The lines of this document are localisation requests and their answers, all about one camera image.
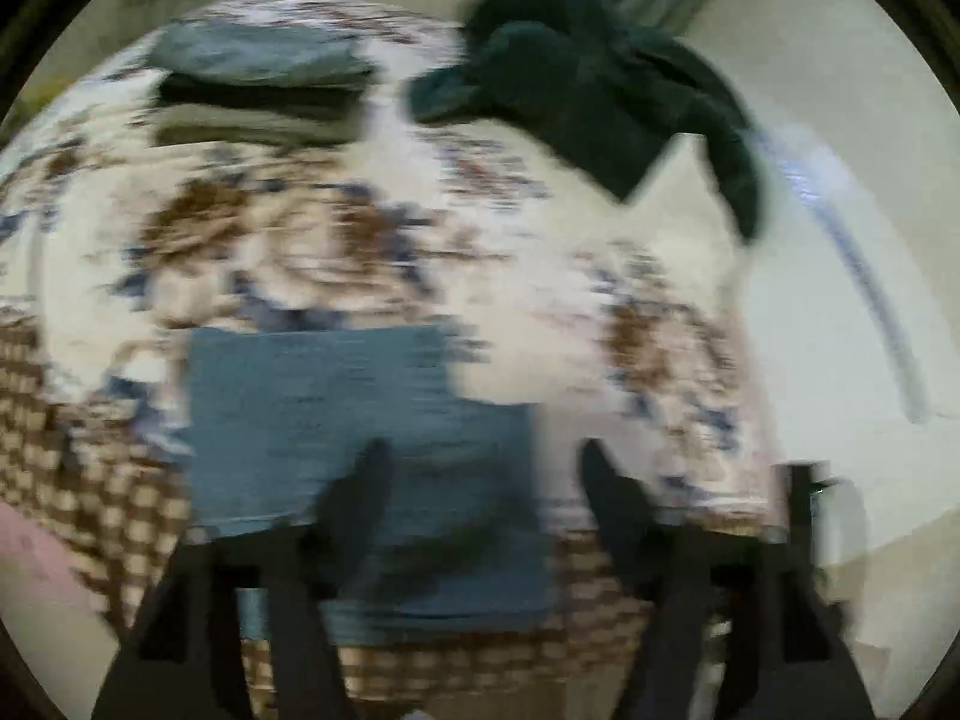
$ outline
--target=black object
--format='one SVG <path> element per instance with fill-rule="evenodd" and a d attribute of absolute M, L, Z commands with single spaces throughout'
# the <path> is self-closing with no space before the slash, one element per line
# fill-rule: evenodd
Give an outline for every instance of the black object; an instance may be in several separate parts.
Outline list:
<path fill-rule="evenodd" d="M 93 720 L 253 720 L 239 587 L 266 589 L 280 717 L 356 720 L 318 602 L 335 597 L 357 569 L 389 479 L 387 445 L 377 440 L 352 475 L 328 487 L 315 523 L 181 541 L 107 672 Z"/>
<path fill-rule="evenodd" d="M 704 627 L 731 619 L 716 720 L 875 720 L 837 616 L 813 584 L 805 466 L 791 466 L 797 541 L 766 543 L 661 525 L 642 487 L 584 445 L 581 481 L 624 586 L 655 610 L 613 720 L 688 716 Z"/>

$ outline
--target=gray folded cloth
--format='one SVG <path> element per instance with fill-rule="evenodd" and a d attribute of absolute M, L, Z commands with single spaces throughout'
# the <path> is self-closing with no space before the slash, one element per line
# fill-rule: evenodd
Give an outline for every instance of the gray folded cloth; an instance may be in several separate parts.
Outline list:
<path fill-rule="evenodd" d="M 157 146 L 173 143 L 267 143 L 272 146 L 333 146 L 360 139 L 363 106 L 344 117 L 316 121 L 263 110 L 186 103 L 160 108 L 154 117 Z"/>
<path fill-rule="evenodd" d="M 365 89 L 376 66 L 358 55 L 359 38 L 313 26 L 258 26 L 175 20 L 148 64 L 232 86 Z"/>

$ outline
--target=bed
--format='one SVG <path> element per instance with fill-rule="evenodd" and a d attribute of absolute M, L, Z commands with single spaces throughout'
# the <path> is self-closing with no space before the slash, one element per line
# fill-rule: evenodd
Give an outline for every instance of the bed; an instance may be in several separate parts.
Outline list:
<path fill-rule="evenodd" d="M 644 609 L 613 579 L 573 483 L 582 437 L 712 527 L 776 516 L 731 324 L 746 254 L 698 141 L 675 138 L 618 206 L 506 124 L 412 123 L 404 81 L 459 57 L 452 23 L 346 0 L 223 0 L 191 18 L 363 35 L 380 68 L 365 137 L 153 146 L 154 35 L 35 119 L 0 157 L 3 498 L 68 547 L 121 631 L 190 520 L 191 328 L 438 323 L 460 394 L 538 404 L 559 600 L 531 632 L 344 647 L 347 688 L 419 702 L 629 659 Z M 264 707 L 269 647 L 244 647 Z"/>

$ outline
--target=blue towel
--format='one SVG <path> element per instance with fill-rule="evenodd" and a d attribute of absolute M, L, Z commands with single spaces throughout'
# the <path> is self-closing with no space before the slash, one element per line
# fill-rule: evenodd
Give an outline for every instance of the blue towel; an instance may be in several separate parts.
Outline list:
<path fill-rule="evenodd" d="M 360 39 L 342 30 L 217 19 L 171 22 L 147 62 L 229 86 L 357 91 L 370 85 L 374 70 L 360 56 Z"/>
<path fill-rule="evenodd" d="M 384 437 L 391 496 L 371 551 L 325 605 L 341 644 L 529 630 L 552 608 L 529 409 L 456 398 L 433 327 L 237 336 L 195 332 L 189 392 L 200 523 L 224 535 L 303 517 Z M 267 632 L 258 593 L 244 635 Z"/>

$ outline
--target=folded clothes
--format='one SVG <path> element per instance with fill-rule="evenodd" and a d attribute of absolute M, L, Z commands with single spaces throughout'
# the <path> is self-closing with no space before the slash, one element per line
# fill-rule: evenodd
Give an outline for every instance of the folded clothes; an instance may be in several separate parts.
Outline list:
<path fill-rule="evenodd" d="M 292 108 L 291 113 L 299 107 Z M 360 104 L 353 105 L 339 119 L 323 119 L 267 110 L 184 103 L 158 109 L 154 124 L 157 146 L 208 141 L 294 147 L 334 146 L 360 138 L 363 107 Z"/>
<path fill-rule="evenodd" d="M 376 67 L 359 46 L 356 36 L 313 26 L 175 20 L 147 62 L 209 83 L 361 91 Z"/>
<path fill-rule="evenodd" d="M 339 119 L 360 100 L 362 91 L 344 87 L 234 86 L 171 73 L 157 88 L 160 105 L 201 103 L 224 108 L 269 110 L 307 119 Z"/>

